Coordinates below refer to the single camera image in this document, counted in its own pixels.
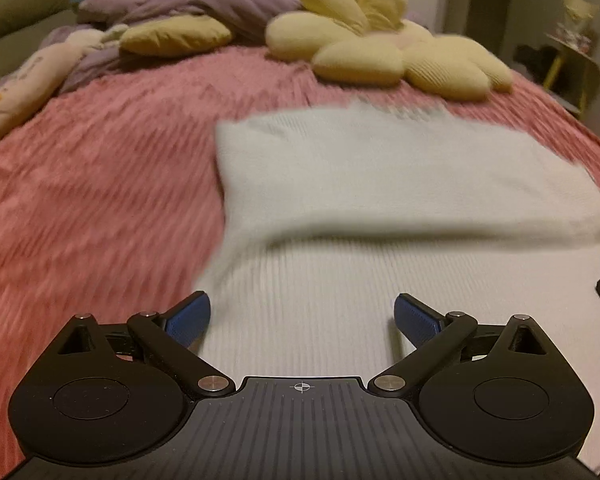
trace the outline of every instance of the black circular pad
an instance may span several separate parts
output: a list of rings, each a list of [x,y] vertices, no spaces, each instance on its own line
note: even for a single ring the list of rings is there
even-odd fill
[[[474,390],[474,399],[485,412],[506,420],[531,418],[549,405],[540,386],[512,377],[484,381]]]
[[[577,452],[593,420],[584,386],[549,356],[509,353],[430,378],[418,396],[426,426],[451,447],[490,462],[522,465]]]
[[[42,360],[11,396],[11,427],[27,454],[93,465],[133,457],[182,420],[180,387],[160,370],[82,352]]]
[[[54,406],[70,418],[96,420],[119,412],[128,400],[129,390],[124,384],[103,377],[89,377],[60,388],[54,397]]]

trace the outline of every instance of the blue gripper pad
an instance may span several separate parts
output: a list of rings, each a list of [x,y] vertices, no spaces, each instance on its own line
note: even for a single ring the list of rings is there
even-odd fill
[[[395,300],[394,319],[398,330],[419,348],[442,332],[445,318],[408,294],[401,294]]]
[[[188,348],[203,335],[211,320],[211,302],[206,294],[192,294],[163,314],[164,331]]]

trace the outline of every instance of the purple blanket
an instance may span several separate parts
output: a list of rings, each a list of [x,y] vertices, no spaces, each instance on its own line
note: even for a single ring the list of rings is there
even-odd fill
[[[64,41],[74,30],[106,30],[117,23],[138,23],[178,14],[207,14],[224,23],[237,41],[264,44],[267,23],[279,14],[301,9],[300,0],[84,0],[78,8],[77,27],[54,30],[40,48]],[[174,60],[137,56],[107,48],[85,56],[59,90],[72,92],[104,75],[154,68]]]

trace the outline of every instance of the white knit blanket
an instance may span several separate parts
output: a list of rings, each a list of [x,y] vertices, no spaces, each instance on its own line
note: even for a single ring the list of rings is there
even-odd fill
[[[319,108],[222,124],[227,231],[196,288],[200,355],[247,375],[372,376],[412,347],[408,292],[503,324],[526,312],[589,389],[600,465],[600,192],[526,134]]]
[[[222,123],[217,144],[225,263],[291,235],[600,235],[587,171],[499,126],[354,104]]]

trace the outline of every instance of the bed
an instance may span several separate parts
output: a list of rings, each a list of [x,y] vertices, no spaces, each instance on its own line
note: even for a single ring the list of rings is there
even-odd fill
[[[228,46],[62,94],[0,142],[0,478],[22,457],[6,416],[11,392],[70,316],[122,322],[190,293],[224,229],[218,120],[355,98],[442,104],[526,131],[600,187],[600,140],[521,76],[510,95],[453,104],[404,82],[325,84],[306,63]]]

